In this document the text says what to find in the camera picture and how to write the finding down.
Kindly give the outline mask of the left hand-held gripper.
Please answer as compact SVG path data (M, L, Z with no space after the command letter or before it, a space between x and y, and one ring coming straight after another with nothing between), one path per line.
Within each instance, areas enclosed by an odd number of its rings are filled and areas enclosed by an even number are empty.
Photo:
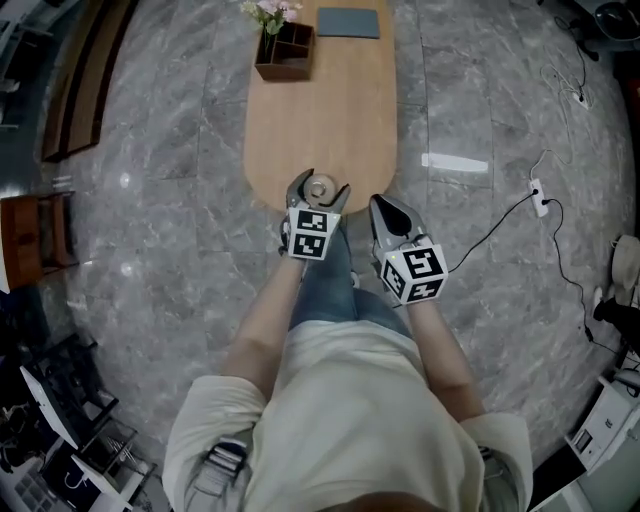
M305 183L314 174L307 169L287 187L287 212L281 234L286 254L301 260L325 259L331 239L336 232L341 213L351 193L349 184L339 189L330 206L310 205L306 202Z

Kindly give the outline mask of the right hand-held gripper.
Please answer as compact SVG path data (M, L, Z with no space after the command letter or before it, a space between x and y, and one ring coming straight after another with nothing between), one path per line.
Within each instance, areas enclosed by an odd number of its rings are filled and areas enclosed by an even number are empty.
M369 216L373 266L385 290L398 304L438 298L447 281L447 264L418 213L392 196L374 194Z

